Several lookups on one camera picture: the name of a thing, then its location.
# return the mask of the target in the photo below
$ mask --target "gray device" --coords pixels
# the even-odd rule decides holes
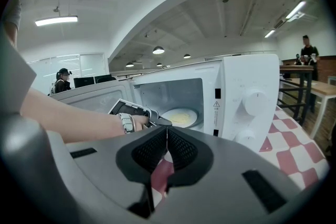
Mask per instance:
[[[114,104],[114,106],[111,108],[108,114],[118,115],[119,113],[147,116],[149,118],[147,127],[152,127],[152,126],[157,126],[157,125],[172,126],[172,122],[161,117],[158,111],[152,110],[150,108],[147,108],[139,104],[135,104],[127,100],[123,100],[123,99],[119,99]]]
[[[286,210],[300,193],[245,146],[189,129],[158,125],[65,145],[59,134],[17,114],[2,117],[0,127],[6,167],[56,222],[275,223],[289,216]],[[166,149],[175,173],[155,210],[150,178]]]

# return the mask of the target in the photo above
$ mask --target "table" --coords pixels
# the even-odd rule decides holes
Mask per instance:
[[[323,179],[329,171],[316,142],[278,106],[258,154],[287,174],[301,190]],[[151,176],[154,206],[162,205],[167,178],[173,173],[173,160],[168,152]]]
[[[300,84],[299,79],[292,79],[290,82],[296,84],[297,86],[299,86]],[[321,121],[322,121],[322,118],[325,112],[325,108],[327,106],[328,99],[336,98],[336,86],[313,80],[311,83],[311,93],[322,98],[320,111],[317,116],[314,128],[310,134],[310,138],[314,139],[320,127],[320,124],[321,124]]]

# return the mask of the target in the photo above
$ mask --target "white microwave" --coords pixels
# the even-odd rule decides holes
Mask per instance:
[[[52,95],[78,108],[108,113],[119,99],[163,115],[194,111],[189,128],[234,140],[257,152],[270,128],[279,91],[277,55],[246,55],[195,63]]]

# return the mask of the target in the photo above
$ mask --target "cap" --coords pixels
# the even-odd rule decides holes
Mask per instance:
[[[58,71],[58,73],[59,73],[59,74],[67,74],[67,75],[69,75],[69,71],[68,71],[68,69],[66,69],[66,68],[61,68],[61,69]]]

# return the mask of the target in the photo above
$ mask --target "hand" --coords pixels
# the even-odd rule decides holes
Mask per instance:
[[[148,120],[149,120],[148,117],[134,115],[134,116],[132,116],[132,118],[135,122],[136,131],[141,131],[142,129],[146,128],[146,127],[143,127],[143,126],[148,123]]]

